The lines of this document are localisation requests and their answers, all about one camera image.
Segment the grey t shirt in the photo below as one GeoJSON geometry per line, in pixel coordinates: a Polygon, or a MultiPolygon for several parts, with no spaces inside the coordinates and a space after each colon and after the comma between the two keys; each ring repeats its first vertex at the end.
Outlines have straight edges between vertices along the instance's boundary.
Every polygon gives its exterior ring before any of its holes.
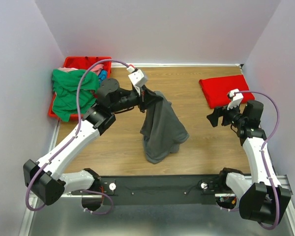
{"type": "Polygon", "coordinates": [[[175,114],[172,103],[160,91],[155,92],[162,100],[146,111],[140,133],[146,160],[152,164],[163,161],[169,154],[178,153],[189,133],[175,114]]]}

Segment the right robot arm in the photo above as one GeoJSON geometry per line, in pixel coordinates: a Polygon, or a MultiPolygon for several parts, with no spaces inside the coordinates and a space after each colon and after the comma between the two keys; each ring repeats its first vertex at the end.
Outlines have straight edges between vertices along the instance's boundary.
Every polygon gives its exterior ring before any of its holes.
{"type": "Polygon", "coordinates": [[[263,103],[247,101],[243,111],[239,107],[216,107],[207,119],[213,127],[222,118],[222,125],[235,128],[248,158],[251,182],[241,171],[224,168],[216,181],[217,189],[223,193],[230,190],[236,196],[236,206],[243,219],[258,222],[263,228],[272,230],[281,221],[290,202],[289,189],[278,180],[267,150],[267,136],[259,127],[263,103]]]}

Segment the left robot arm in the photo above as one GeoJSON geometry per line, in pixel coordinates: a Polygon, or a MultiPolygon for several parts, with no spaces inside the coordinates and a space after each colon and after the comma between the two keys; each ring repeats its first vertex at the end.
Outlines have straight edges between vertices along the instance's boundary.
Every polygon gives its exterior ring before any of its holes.
{"type": "Polygon", "coordinates": [[[88,144],[110,128],[116,121],[116,114],[134,107],[144,112],[163,99],[146,86],[123,89],[113,78],[105,79],[96,95],[95,104],[65,139],[36,162],[28,160],[23,165],[28,191],[46,206],[52,205],[67,192],[82,190],[88,194],[96,193],[100,188],[100,176],[96,172],[84,169],[65,174],[66,167],[88,144]]]}

